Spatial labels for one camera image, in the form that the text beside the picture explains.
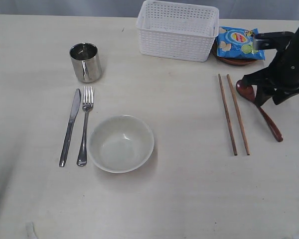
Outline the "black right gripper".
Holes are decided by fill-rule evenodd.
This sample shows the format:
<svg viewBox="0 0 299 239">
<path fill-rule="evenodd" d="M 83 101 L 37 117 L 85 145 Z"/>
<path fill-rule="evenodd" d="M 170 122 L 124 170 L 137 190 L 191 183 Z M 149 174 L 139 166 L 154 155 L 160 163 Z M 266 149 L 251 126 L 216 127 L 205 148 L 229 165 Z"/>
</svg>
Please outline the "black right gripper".
<svg viewBox="0 0 299 239">
<path fill-rule="evenodd" d="M 273 97 L 275 105 L 299 94 L 299 27 L 290 31 L 259 33 L 254 37 L 254 48 L 276 49 L 277 53 L 267 68 L 244 75 L 243 90 L 257 87 L 254 103 L 262 106 Z"/>
</svg>

